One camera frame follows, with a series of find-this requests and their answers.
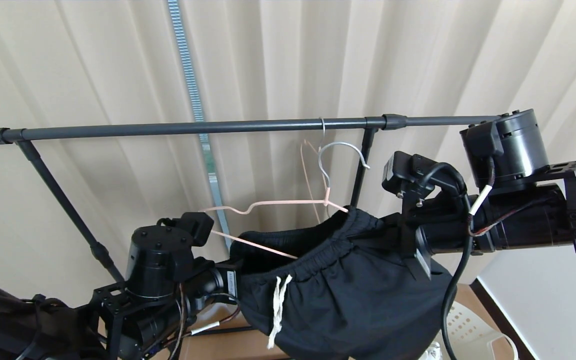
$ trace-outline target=pink hanger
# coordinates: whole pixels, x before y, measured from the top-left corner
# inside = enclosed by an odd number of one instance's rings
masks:
[[[326,132],[326,127],[325,127],[325,123],[322,120],[322,126],[324,128],[324,136],[325,136],[325,132]],[[308,179],[306,176],[306,184],[308,185],[308,192],[310,192],[310,198],[311,200],[267,200],[267,201],[257,201],[254,203],[251,203],[250,206],[247,208],[247,210],[243,211],[243,210],[238,210],[235,209],[234,207],[231,206],[214,206],[214,207],[208,207],[206,209],[202,209],[201,212],[210,212],[210,211],[214,211],[214,210],[231,210],[232,212],[235,212],[237,214],[240,215],[247,215],[250,214],[250,212],[255,208],[255,207],[261,207],[263,205],[296,205],[296,204],[323,204],[325,207],[333,207],[338,209],[341,212],[345,212],[347,213],[348,210],[340,205],[337,205],[336,203],[330,202],[329,197],[330,197],[330,176],[328,173],[326,173],[326,170],[324,170],[323,168],[323,164],[322,164],[322,153],[324,152],[324,150],[326,150],[327,148],[330,148],[331,146],[335,146],[335,145],[345,145],[345,146],[349,146],[350,148],[353,148],[358,154],[359,154],[359,159],[361,160],[361,164],[362,166],[364,166],[366,169],[370,169],[370,166],[368,166],[368,164],[366,164],[366,160],[364,159],[364,155],[362,154],[362,152],[354,145],[347,143],[347,142],[343,142],[343,141],[334,141],[331,142],[329,144],[327,144],[326,146],[323,146],[319,149],[318,153],[317,153],[317,160],[318,160],[318,166],[319,166],[319,170],[321,171],[324,180],[326,181],[326,194],[323,198],[323,200],[313,200],[313,194],[310,191],[310,184],[308,183]],[[301,153],[302,157],[301,157],[301,164],[304,168],[304,171],[306,171],[306,164],[304,163],[304,157],[303,157],[303,153]],[[251,241],[248,240],[244,240],[244,239],[240,239],[239,237],[235,237],[235,236],[231,236],[231,235],[227,235],[224,234],[222,232],[218,232],[215,230],[211,230],[211,233],[220,235],[222,237],[226,237],[228,239],[232,239],[236,242],[241,242],[243,244],[247,244],[250,246],[254,246],[255,248],[259,248],[259,249],[263,249],[266,251],[270,251],[271,253],[275,253],[277,255],[281,255],[281,256],[285,256],[287,258],[290,259],[297,259],[297,256],[294,255],[290,255],[288,253],[285,252],[281,252],[279,250],[275,250],[274,248],[269,248],[266,246],[262,246],[260,244],[256,244],[253,243]]]

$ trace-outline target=white wall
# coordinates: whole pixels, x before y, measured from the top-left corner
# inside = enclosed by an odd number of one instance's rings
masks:
[[[500,253],[479,280],[537,358],[576,359],[576,253],[572,246]]]

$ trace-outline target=drawstring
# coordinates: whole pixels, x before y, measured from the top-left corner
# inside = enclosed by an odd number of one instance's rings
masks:
[[[282,330],[282,317],[284,312],[284,299],[286,298],[286,287],[293,280],[293,277],[288,274],[286,280],[281,285],[282,279],[277,276],[277,284],[274,286],[274,295],[272,296],[272,331],[268,336],[268,345],[266,348],[272,349],[275,347],[275,337]]]

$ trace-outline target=black metal rod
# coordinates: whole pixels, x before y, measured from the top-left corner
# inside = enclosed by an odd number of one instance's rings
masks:
[[[491,121],[499,116],[428,116],[406,117],[401,115],[369,116],[358,118],[327,118],[328,129],[381,129],[397,130],[406,126],[470,125]],[[319,130],[322,120],[258,121],[205,121],[179,123],[139,123],[130,125],[93,125],[71,127],[48,127],[39,129],[0,128],[0,144],[19,141],[52,139],[82,139],[104,137],[138,137],[145,135],[181,135],[249,132],[291,132],[296,130]]]
[[[94,258],[101,263],[116,282],[119,283],[124,281],[121,272],[119,272],[113,260],[110,258],[108,249],[106,249],[103,244],[99,243],[92,232],[90,232],[88,226],[86,226],[86,223],[84,223],[84,220],[80,214],[78,214],[77,210],[75,210],[75,207],[68,199],[68,196],[66,196],[61,186],[59,186],[57,180],[55,180],[55,177],[53,177],[53,174],[46,166],[44,160],[42,160],[39,151],[37,151],[33,143],[30,141],[18,141],[16,144],[19,146],[19,149],[21,149],[25,157],[30,161],[32,166],[34,166],[34,169],[37,170],[37,173],[39,173],[39,176],[41,176],[43,182],[48,186],[48,189],[50,189],[50,192],[52,192],[55,199],[57,199],[57,202],[59,202],[59,205],[61,205],[72,223],[77,227],[81,235],[83,235],[84,239],[90,246],[90,251],[92,251]]]
[[[363,159],[368,162],[368,156],[370,155],[370,148],[373,146],[373,139],[375,139],[375,133],[377,129],[365,129],[363,130],[363,139],[361,141],[361,155]],[[359,195],[362,192],[362,185],[364,184],[364,175],[366,174],[366,168],[359,160],[357,164],[357,173],[354,176],[354,186],[352,187],[352,197],[350,198],[350,205],[356,207],[359,203]]]

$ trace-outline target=black shorts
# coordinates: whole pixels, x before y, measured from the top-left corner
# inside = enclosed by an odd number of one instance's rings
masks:
[[[350,237],[385,224],[348,207],[311,228],[245,232],[240,237],[299,259],[233,243],[243,258],[237,290],[251,326],[269,335],[277,277],[292,282],[275,342],[297,360],[417,360],[441,326],[441,303],[451,280],[432,262],[432,280],[416,281],[395,251],[357,246]]]

